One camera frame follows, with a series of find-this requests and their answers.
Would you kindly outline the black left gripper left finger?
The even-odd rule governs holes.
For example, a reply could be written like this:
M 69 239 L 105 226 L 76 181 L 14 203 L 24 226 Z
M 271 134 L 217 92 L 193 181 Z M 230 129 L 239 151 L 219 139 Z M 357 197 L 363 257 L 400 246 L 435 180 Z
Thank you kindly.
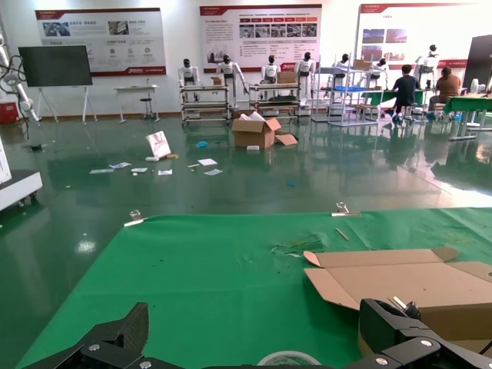
M 28 367 L 36 369 L 168 368 L 168 363 L 143 355 L 148 338 L 148 304 L 139 302 L 122 319 L 96 324 L 73 346 Z

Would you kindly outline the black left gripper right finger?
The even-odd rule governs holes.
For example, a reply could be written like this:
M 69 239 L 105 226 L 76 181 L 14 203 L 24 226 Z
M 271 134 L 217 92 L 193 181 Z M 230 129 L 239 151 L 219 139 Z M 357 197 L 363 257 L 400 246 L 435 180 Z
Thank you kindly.
M 371 355 L 348 368 L 490 368 L 491 359 L 444 340 L 421 320 L 390 304 L 365 298 L 359 333 Z

